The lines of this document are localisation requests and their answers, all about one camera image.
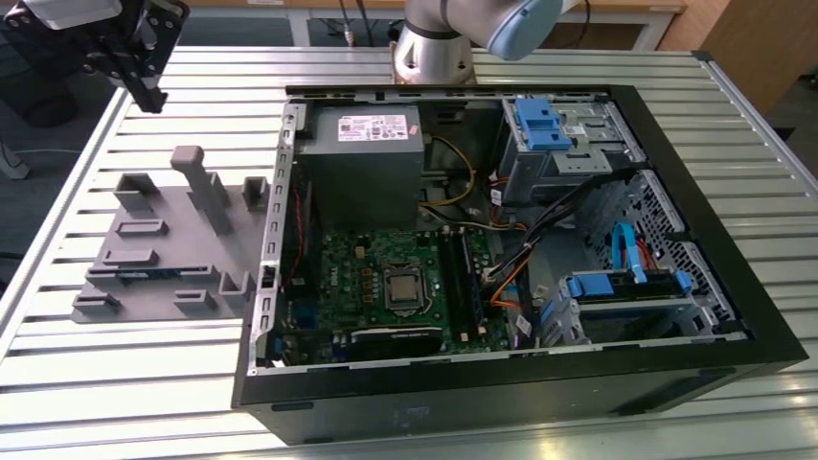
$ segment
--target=ventilation grille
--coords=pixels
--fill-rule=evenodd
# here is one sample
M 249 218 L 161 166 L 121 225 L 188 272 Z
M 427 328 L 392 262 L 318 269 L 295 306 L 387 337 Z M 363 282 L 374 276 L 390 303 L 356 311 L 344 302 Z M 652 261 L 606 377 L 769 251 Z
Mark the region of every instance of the ventilation grille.
M 673 241 L 668 236 L 683 231 L 670 202 L 659 192 L 659 182 L 652 172 L 640 172 L 624 186 L 612 183 L 594 192 L 578 212 L 578 225 L 583 232 L 591 260 L 603 269 L 611 269 L 611 230 L 616 222 L 627 221 L 646 243 L 660 266 L 685 270 L 694 281 L 694 295 L 715 300 L 719 289 L 706 276 L 705 262 L 690 242 Z M 734 314 L 723 301 L 713 306 L 719 320 Z

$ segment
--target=aluminum table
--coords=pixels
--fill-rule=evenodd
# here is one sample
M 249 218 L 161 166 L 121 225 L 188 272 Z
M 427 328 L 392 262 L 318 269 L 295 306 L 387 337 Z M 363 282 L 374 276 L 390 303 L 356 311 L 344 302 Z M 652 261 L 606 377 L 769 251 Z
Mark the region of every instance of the aluminum table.
M 270 174 L 284 86 L 390 82 L 386 50 L 180 48 L 148 115 L 121 92 L 0 303 L 0 457 L 814 458 L 818 359 L 648 416 L 394 441 L 280 448 L 229 411 L 239 320 L 77 325 L 72 300 L 119 202 L 121 173 L 181 183 L 176 145 L 201 145 L 228 184 Z M 811 355 L 818 355 L 818 190 L 715 65 L 689 54 L 475 53 L 478 79 L 639 88 L 713 208 Z

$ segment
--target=floor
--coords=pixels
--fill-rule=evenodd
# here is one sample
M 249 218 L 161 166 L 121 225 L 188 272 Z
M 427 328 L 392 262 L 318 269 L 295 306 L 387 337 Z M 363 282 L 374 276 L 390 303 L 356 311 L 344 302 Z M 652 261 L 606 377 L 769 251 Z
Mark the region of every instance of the floor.
M 344 38 L 330 34 L 327 26 L 311 21 L 316 46 L 346 46 Z M 375 45 L 386 46 L 388 25 L 380 21 L 372 28 Z M 359 42 L 366 42 L 360 21 L 352 22 Z M 199 18 L 185 26 L 180 45 L 288 46 L 288 25 L 282 19 Z M 0 176 L 0 253 L 21 253 L 31 244 L 48 213 L 79 152 L 105 110 L 112 88 L 101 77 L 73 76 L 69 86 L 80 102 L 80 113 L 68 124 L 51 128 L 28 127 L 0 103 L 0 139 L 13 151 L 36 150 L 20 157 L 31 167 L 24 181 Z M 787 143 L 814 172 L 818 172 L 818 91 L 799 81 L 769 117 L 774 127 L 795 129 Z M 15 274 L 16 262 L 0 257 L 1 282 Z

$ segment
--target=motherboard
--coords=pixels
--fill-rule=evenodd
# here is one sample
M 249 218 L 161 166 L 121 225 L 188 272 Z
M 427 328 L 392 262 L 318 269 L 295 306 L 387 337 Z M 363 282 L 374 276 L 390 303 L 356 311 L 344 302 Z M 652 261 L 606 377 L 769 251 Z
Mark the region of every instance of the motherboard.
M 359 360 L 352 340 L 386 357 L 411 354 L 390 351 L 410 343 L 400 334 L 419 338 L 410 347 L 436 347 L 426 356 L 508 350 L 504 316 L 484 314 L 480 300 L 476 274 L 491 264 L 479 229 L 324 234 L 318 300 L 291 307 L 299 363 Z

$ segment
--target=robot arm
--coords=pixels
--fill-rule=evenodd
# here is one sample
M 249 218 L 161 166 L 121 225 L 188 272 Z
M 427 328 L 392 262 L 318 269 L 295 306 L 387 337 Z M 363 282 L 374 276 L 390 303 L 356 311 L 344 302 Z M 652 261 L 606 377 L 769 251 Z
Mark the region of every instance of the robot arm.
M 19 0 L 8 27 L 29 40 L 84 58 L 83 70 L 103 72 L 131 92 L 145 112 L 163 110 L 159 78 L 189 9 L 179 0 Z M 143 22 L 155 39 L 147 39 Z
M 471 43 L 504 60 L 524 58 L 580 0 L 407 0 L 395 48 L 406 83 L 459 83 L 472 75 Z
M 407 83 L 459 83 L 472 76 L 471 42 L 516 60 L 580 0 L 407 0 L 395 72 Z M 131 92 L 145 112 L 163 110 L 159 78 L 189 9 L 180 0 L 17 0 L 5 23 L 33 41 L 84 58 Z M 145 39 L 144 23 L 155 40 Z

